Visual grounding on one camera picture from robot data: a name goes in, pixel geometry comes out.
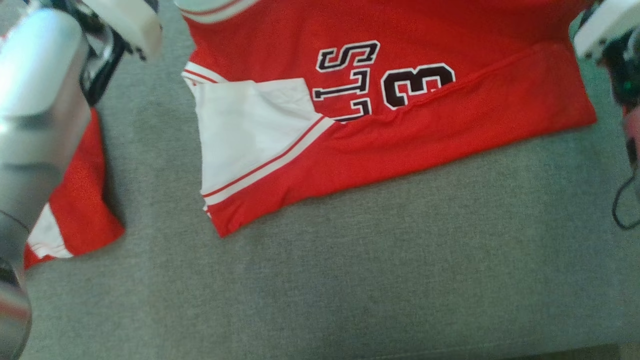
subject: gray tablecloth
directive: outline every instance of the gray tablecloth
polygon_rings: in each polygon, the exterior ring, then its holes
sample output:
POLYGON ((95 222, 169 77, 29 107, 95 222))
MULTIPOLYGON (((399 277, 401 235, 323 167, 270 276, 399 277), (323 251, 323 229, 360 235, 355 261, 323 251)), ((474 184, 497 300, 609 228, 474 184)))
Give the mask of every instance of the gray tablecloth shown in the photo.
MULTIPOLYGON (((0 6, 6 29, 18 4, 0 6)), ((228 239, 202 212, 180 78, 193 44, 161 1, 164 55, 101 102, 116 244, 28 274, 24 359, 483 359, 640 340, 640 234, 606 73, 599 124, 267 216, 228 239)))

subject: wire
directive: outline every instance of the wire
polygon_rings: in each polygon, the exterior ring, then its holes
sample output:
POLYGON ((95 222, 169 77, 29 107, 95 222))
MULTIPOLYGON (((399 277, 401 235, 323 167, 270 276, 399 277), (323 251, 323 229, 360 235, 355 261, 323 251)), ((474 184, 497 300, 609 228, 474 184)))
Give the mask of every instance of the wire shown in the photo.
POLYGON ((636 166, 634 168, 634 174, 631 177, 631 179, 629 179, 624 185, 622 185, 620 187, 620 189, 618 190, 618 192, 616 194, 616 198, 613 200, 613 208, 612 208, 612 211, 611 211, 612 214, 613 214, 613 220, 615 220, 616 224, 618 225, 618 227, 620 229, 625 230, 625 231, 633 230, 636 227, 640 226, 640 220, 638 220, 637 222, 634 222, 633 224, 626 225, 620 220, 620 217, 618 216, 618 205, 620 204, 620 198, 622 198, 622 195, 624 194, 624 192, 636 180, 637 175, 638 175, 638 166, 636 166))

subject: basketball jersey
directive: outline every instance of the basketball jersey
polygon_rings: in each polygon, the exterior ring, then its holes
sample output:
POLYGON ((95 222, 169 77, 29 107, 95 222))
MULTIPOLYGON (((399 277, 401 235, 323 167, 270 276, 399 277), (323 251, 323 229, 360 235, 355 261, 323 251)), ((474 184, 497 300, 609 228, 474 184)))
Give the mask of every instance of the basketball jersey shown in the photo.
POLYGON ((595 122, 584 0, 179 0, 221 236, 309 197, 595 122))
POLYGON ((124 232, 102 200, 105 163, 98 114, 84 132, 62 183, 36 222, 24 253, 25 267, 100 249, 124 232))

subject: clothing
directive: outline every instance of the clothing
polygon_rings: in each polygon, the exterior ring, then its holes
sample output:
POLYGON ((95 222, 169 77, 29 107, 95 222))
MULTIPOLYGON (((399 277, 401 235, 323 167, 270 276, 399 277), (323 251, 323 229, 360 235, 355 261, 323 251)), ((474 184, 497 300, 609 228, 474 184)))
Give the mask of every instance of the clothing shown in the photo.
POLYGON ((84 132, 62 183, 29 235, 25 267, 100 249, 124 233, 102 199, 104 153, 98 113, 84 132))
POLYGON ((594 123, 568 39, 586 3, 178 2, 205 210, 226 236, 309 197, 594 123))

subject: striped trim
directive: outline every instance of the striped trim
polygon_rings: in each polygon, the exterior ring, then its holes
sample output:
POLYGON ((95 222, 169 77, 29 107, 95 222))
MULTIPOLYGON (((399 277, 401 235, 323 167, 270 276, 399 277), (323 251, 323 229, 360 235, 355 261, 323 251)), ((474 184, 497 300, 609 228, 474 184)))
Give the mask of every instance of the striped trim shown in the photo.
POLYGON ((320 137, 331 125, 336 124, 335 121, 328 117, 320 117, 300 138, 293 143, 286 151, 271 161, 263 164, 259 168, 249 172, 248 174, 240 177, 232 183, 215 190, 210 193, 203 194, 203 197, 207 205, 215 205, 228 199, 231 195, 239 192, 240 190, 256 183, 258 180, 266 177, 272 172, 278 170, 284 165, 291 162, 298 157, 309 145, 311 145, 316 139, 320 137))
POLYGON ((188 62, 182 72, 182 77, 193 80, 197 83, 228 83, 228 81, 205 67, 188 62))
POLYGON ((42 210, 40 218, 29 235, 28 243, 33 253, 40 259, 47 255, 54 258, 73 257, 65 246, 65 240, 62 238, 60 227, 49 204, 42 210))
POLYGON ((202 24, 212 24, 214 22, 221 22, 227 20, 254 5, 259 0, 230 0, 227 4, 221 5, 217 8, 211 9, 186 9, 184 7, 178 7, 183 16, 189 19, 195 20, 202 24))

